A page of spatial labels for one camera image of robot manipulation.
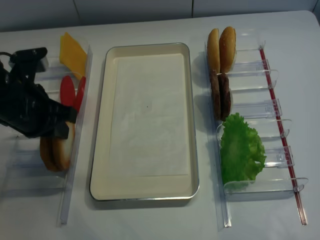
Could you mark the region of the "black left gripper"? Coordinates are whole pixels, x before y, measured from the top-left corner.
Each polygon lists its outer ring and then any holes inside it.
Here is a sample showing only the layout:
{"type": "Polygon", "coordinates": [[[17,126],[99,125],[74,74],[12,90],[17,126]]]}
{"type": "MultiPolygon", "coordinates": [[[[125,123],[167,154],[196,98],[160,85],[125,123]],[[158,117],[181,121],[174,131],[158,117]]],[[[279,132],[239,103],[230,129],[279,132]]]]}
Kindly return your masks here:
{"type": "Polygon", "coordinates": [[[77,111],[49,98],[40,84],[10,80],[0,84],[0,123],[28,138],[67,139],[67,122],[75,123],[77,111]]]}

